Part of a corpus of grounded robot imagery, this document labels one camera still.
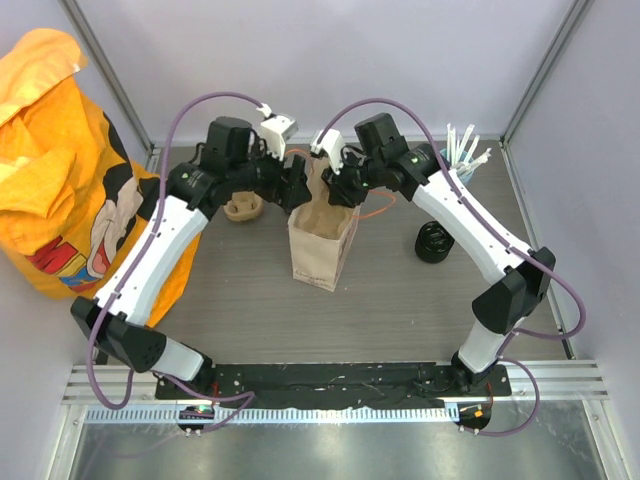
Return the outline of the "paper bag with orange handles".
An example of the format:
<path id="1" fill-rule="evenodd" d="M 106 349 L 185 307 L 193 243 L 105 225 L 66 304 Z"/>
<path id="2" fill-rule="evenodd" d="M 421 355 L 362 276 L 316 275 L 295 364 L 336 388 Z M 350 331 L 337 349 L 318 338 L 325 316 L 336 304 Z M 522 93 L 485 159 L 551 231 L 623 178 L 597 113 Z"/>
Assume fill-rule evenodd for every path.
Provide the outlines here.
<path id="1" fill-rule="evenodd" d="M 325 158 L 311 160 L 307 185 L 312 194 L 312 200 L 310 201 L 312 203 L 329 204 L 328 188 L 321 179 L 321 174 L 327 167 L 329 167 L 329 162 Z M 299 208 L 303 205 L 296 208 L 288 220 L 293 278 L 308 285 L 333 292 L 338 284 L 359 222 L 387 211 L 396 203 L 394 195 L 388 192 L 383 192 L 381 195 L 388 199 L 388 203 L 375 211 L 361 214 L 358 207 L 352 208 L 354 210 L 352 219 L 338 240 L 328 240 L 295 228 L 293 222 L 296 219 Z"/>

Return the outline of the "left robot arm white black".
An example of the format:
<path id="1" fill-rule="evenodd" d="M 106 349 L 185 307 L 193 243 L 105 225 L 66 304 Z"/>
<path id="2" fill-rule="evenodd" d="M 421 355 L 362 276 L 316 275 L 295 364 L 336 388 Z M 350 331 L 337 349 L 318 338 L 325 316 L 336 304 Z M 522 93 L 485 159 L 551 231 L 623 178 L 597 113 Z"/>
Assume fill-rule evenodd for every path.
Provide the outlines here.
<path id="1" fill-rule="evenodd" d="M 254 192 L 285 212 L 310 201 L 305 161 L 285 163 L 295 120 L 272 115 L 258 127 L 221 116 L 209 126 L 197 162 L 168 176 L 166 191 L 144 233 L 93 299 L 77 298 L 71 313 L 95 346 L 138 373 L 178 379 L 190 398 L 212 393 L 215 367 L 208 356 L 148 327 L 153 305 L 187 247 L 233 194 Z"/>

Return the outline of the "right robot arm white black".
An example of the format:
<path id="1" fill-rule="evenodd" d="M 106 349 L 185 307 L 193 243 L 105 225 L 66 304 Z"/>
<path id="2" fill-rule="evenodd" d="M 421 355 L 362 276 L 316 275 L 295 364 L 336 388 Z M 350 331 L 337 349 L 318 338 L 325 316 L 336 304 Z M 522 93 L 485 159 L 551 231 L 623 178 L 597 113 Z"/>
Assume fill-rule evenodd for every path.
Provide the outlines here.
<path id="1" fill-rule="evenodd" d="M 355 207 L 378 187 L 400 193 L 430 214 L 474 261 L 489 287 L 472 302 L 472 329 L 451 360 L 446 390 L 472 395 L 488 376 L 514 333 L 545 299 L 556 258 L 513 237 L 468 192 L 453 169 L 440 165 L 429 143 L 410 147 L 388 113 L 355 127 L 359 147 L 335 129 L 320 132 L 310 147 L 325 157 L 322 179 L 332 205 Z"/>

